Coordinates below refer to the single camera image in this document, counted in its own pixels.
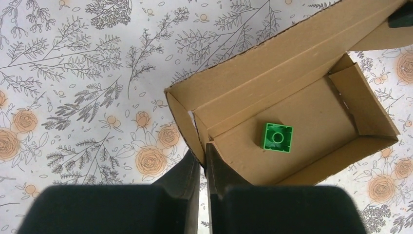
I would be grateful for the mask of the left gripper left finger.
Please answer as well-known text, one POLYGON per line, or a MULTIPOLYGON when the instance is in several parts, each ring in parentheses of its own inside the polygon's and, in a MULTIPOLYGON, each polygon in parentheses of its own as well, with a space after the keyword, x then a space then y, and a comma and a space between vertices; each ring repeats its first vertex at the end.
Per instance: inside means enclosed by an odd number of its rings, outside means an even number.
POLYGON ((54 185, 31 206, 20 234, 184 234, 200 166, 192 152, 152 184, 54 185))

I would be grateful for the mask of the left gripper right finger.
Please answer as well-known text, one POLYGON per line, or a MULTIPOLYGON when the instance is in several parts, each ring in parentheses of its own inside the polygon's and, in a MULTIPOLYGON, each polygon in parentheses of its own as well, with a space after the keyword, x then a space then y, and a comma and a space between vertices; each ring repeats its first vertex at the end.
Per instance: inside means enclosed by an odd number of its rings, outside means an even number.
POLYGON ((206 146, 215 234, 363 234, 356 207, 334 186, 254 186, 206 146))

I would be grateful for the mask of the small green cube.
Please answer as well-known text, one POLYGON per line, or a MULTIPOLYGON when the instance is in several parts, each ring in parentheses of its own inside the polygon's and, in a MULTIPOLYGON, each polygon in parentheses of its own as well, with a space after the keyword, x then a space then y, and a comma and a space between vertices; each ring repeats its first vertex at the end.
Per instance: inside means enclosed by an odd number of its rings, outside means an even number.
POLYGON ((261 137, 261 148, 267 151, 290 153, 293 130, 292 126, 265 123, 261 137))

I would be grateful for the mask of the brown cardboard box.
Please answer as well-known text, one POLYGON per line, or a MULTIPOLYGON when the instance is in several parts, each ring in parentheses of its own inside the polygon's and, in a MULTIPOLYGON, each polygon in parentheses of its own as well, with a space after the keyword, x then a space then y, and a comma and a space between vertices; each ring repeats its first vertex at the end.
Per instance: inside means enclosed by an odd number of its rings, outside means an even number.
POLYGON ((255 185, 314 185, 398 141, 398 130, 349 51, 404 47, 390 28, 403 0, 342 0, 165 90, 189 148, 212 143, 255 185), (265 123, 292 126, 290 153, 261 148, 265 123))

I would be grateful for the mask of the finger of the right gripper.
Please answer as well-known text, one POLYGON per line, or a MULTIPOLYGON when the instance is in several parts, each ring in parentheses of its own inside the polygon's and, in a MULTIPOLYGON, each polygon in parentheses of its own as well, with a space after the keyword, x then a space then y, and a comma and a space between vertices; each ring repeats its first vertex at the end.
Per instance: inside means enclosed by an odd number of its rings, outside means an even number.
POLYGON ((388 17, 390 28, 402 28, 413 26, 413 4, 406 3, 388 17))

